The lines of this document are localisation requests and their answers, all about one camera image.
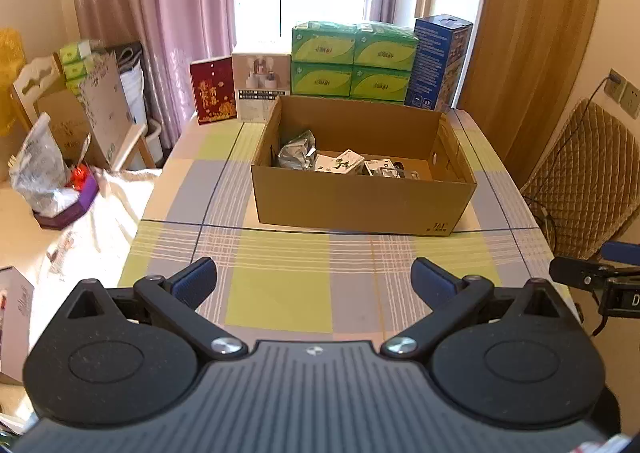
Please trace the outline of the white medicine box green bird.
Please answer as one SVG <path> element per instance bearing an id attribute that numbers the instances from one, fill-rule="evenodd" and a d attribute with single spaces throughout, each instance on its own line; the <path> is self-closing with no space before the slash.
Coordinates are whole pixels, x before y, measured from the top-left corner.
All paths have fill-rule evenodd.
<path id="1" fill-rule="evenodd" d="M 340 174 L 340 175 L 360 175 L 363 169 L 364 157 L 352 150 L 346 150 L 340 155 L 329 156 L 318 154 L 314 163 L 316 172 Z"/>

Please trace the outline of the silver green foil bag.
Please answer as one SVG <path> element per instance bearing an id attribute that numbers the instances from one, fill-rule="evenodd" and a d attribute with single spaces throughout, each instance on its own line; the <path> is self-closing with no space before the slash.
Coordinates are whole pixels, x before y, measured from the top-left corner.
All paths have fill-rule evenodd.
<path id="1" fill-rule="evenodd" d="M 307 129 L 299 136 L 291 139 L 278 153 L 278 165 L 286 169 L 314 170 L 317 158 L 316 138 Z"/>

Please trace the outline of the checkered tablecloth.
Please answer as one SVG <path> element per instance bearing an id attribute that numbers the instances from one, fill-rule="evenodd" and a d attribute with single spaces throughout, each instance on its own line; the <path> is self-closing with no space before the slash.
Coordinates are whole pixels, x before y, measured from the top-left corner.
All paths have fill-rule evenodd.
<path id="1" fill-rule="evenodd" d="M 382 343 L 427 314 L 410 284 L 418 257 L 503 286 L 545 277 L 551 249 L 498 155 L 468 113 L 448 118 L 476 189 L 445 237 L 263 225 L 250 176 L 262 126 L 190 121 L 156 181 L 120 284 L 209 257 L 217 285 L 201 315 L 247 343 Z"/>

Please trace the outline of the white box at left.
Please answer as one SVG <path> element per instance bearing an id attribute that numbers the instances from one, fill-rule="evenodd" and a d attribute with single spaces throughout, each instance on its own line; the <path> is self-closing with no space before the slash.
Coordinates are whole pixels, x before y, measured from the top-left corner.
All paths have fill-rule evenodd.
<path id="1" fill-rule="evenodd" d="M 29 351 L 29 321 L 34 285 L 14 267 L 0 273 L 1 287 L 1 381 L 23 383 L 23 366 Z"/>

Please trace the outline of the printed plastic bag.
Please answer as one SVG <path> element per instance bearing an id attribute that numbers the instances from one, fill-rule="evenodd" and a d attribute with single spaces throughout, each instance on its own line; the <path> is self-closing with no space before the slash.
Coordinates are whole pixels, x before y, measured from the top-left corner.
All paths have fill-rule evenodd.
<path id="1" fill-rule="evenodd" d="M 9 161 L 10 184 L 39 215 L 53 217 L 76 200 L 66 192 L 70 169 L 65 165 L 48 113 L 39 115 L 21 149 Z"/>

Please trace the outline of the brown cardboard box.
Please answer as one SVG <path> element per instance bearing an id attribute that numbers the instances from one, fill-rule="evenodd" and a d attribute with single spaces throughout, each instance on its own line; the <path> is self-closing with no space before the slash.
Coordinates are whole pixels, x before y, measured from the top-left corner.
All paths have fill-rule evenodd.
<path id="1" fill-rule="evenodd" d="M 340 175 L 278 165 L 305 130 L 317 155 L 352 150 L 390 158 L 419 180 Z M 359 233 L 447 236 L 476 190 L 468 159 L 442 113 L 384 102 L 284 96 L 276 101 L 250 165 L 264 225 Z"/>

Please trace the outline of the brown paper gift bag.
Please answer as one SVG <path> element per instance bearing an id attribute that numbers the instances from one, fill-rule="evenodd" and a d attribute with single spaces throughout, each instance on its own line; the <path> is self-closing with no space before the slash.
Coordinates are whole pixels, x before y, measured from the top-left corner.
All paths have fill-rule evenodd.
<path id="1" fill-rule="evenodd" d="M 87 137 L 87 161 L 105 169 L 123 169 L 140 138 L 126 102 L 115 58 L 101 54 L 96 68 L 80 83 L 80 94 L 67 88 L 58 57 L 51 54 L 27 63 L 11 92 L 32 127 L 40 114 L 50 117 L 50 129 L 63 158 L 77 160 Z"/>

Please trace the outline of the red greeting card box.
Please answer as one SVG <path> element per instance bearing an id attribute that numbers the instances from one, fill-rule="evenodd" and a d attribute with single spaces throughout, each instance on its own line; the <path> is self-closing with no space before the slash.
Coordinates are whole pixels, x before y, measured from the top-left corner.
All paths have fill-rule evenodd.
<path id="1" fill-rule="evenodd" d="M 232 57 L 193 61 L 189 72 L 198 124 L 236 117 Z"/>

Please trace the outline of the white product box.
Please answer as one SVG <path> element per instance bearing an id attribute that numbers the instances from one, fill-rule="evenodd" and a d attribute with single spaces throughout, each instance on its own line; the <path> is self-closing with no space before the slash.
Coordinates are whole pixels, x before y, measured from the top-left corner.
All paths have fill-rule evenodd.
<path id="1" fill-rule="evenodd" d="M 291 56 L 235 52 L 232 71 L 236 112 L 243 123 L 265 123 L 280 96 L 291 93 Z"/>

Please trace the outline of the green tissue pack stack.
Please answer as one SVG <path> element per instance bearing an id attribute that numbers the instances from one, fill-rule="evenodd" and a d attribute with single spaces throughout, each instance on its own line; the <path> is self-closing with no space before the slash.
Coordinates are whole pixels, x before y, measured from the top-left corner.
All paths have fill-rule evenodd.
<path id="1" fill-rule="evenodd" d="M 416 48 L 413 31 L 393 24 L 298 24 L 292 28 L 291 92 L 404 102 Z"/>

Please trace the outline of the blue milk carton box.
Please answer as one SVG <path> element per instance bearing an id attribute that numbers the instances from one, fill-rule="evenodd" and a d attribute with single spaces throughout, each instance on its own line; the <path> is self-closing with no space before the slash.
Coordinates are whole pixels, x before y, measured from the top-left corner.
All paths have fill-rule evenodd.
<path id="1" fill-rule="evenodd" d="M 449 14 L 416 19 L 418 46 L 406 106 L 437 112 L 451 108 L 472 31 L 472 22 Z"/>

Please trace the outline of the orange brown curtain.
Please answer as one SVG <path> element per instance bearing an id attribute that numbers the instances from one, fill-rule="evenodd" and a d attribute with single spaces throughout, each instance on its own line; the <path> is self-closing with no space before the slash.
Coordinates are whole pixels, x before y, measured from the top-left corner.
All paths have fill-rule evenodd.
<path id="1" fill-rule="evenodd" d="M 483 0 L 458 99 L 518 186 L 565 109 L 599 0 Z"/>

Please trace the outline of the yellow plastic bag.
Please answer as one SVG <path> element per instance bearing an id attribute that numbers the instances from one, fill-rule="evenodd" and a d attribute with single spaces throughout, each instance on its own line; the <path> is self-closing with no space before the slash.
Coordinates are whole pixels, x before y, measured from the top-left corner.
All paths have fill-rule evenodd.
<path id="1" fill-rule="evenodd" d="M 13 98 L 13 84 L 26 64 L 21 34 L 14 28 L 0 30 L 0 135 L 7 137 L 20 120 Z"/>

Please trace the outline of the pink curtain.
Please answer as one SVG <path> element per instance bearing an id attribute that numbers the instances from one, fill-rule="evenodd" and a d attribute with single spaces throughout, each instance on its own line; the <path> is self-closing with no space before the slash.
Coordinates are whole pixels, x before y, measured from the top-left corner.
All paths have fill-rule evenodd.
<path id="1" fill-rule="evenodd" d="M 80 35 L 107 46 L 139 42 L 149 113 L 166 149 L 195 112 L 189 65 L 235 44 L 234 0 L 74 0 Z"/>

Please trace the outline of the wall power socket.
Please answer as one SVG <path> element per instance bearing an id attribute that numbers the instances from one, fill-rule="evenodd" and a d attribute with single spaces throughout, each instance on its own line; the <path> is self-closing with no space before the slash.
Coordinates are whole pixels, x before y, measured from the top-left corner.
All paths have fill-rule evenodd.
<path id="1" fill-rule="evenodd" d="M 640 90 L 614 69 L 610 69 L 610 72 L 608 72 L 604 92 L 631 118 L 634 120 L 638 118 L 640 112 Z"/>

